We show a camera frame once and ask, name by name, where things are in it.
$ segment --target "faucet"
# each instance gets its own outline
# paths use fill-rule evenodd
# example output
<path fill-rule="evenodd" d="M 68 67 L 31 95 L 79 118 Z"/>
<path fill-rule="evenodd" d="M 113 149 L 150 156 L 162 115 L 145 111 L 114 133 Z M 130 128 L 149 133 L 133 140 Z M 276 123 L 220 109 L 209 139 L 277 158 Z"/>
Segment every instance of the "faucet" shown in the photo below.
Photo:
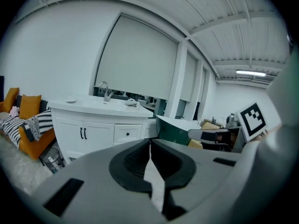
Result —
<path fill-rule="evenodd" d="M 106 84 L 106 92 L 104 95 L 104 101 L 109 102 L 111 99 L 111 96 L 113 95 L 113 91 L 111 91 L 110 94 L 108 95 L 108 83 L 106 81 L 103 81 L 103 82 L 101 82 L 99 87 L 101 87 L 103 84 Z"/>

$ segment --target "roller shade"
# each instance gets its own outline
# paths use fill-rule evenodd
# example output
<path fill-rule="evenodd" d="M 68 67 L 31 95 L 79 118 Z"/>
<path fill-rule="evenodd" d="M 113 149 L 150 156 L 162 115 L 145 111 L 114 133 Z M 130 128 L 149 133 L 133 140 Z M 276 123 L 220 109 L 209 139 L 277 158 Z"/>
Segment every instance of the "roller shade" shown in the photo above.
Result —
<path fill-rule="evenodd" d="M 105 46 L 95 85 L 168 99 L 178 45 L 159 31 L 121 16 Z"/>
<path fill-rule="evenodd" d="M 181 100 L 190 102 L 193 92 L 195 75 L 196 75 L 196 60 L 187 53 L 186 68 L 181 92 Z"/>
<path fill-rule="evenodd" d="M 203 69 L 202 70 L 202 76 L 201 76 L 201 84 L 200 84 L 198 102 L 201 102 L 202 93 L 204 92 L 205 79 L 206 79 L 206 70 Z"/>

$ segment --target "black wire trash can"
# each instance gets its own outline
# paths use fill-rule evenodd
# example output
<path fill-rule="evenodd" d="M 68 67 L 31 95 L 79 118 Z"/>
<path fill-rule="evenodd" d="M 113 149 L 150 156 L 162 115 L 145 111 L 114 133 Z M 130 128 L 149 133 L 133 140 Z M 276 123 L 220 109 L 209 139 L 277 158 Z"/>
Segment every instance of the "black wire trash can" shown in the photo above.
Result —
<path fill-rule="evenodd" d="M 46 164 L 52 173 L 56 173 L 59 169 L 64 167 L 64 162 L 60 157 L 59 150 L 54 147 L 45 149 L 42 154 L 42 162 Z"/>

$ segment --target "throw pillow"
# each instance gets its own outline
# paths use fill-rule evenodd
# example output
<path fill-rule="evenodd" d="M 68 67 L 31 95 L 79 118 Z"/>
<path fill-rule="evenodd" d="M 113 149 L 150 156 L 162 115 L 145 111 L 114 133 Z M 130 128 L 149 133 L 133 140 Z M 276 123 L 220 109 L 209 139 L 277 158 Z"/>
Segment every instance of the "throw pillow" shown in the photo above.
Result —
<path fill-rule="evenodd" d="M 14 105 L 14 102 L 15 102 L 15 98 L 17 97 L 19 93 L 19 88 L 10 88 L 6 97 L 5 97 L 5 100 L 4 100 L 4 103 L 3 103 L 3 111 L 9 113 Z"/>
<path fill-rule="evenodd" d="M 20 105 L 20 118 L 29 119 L 34 115 L 39 114 L 39 106 L 41 104 L 42 96 L 26 96 L 22 95 Z"/>

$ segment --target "ceiling light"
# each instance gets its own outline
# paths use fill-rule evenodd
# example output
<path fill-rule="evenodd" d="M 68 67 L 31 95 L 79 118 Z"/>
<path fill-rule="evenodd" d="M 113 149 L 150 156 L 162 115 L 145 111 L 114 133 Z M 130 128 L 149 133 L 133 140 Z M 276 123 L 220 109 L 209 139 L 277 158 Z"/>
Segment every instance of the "ceiling light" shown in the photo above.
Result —
<path fill-rule="evenodd" d="M 258 77 L 265 77 L 265 72 L 259 72 L 259 71 L 251 71 L 251 70 L 236 70 L 237 74 L 240 75 L 249 75 L 249 76 L 258 76 Z"/>

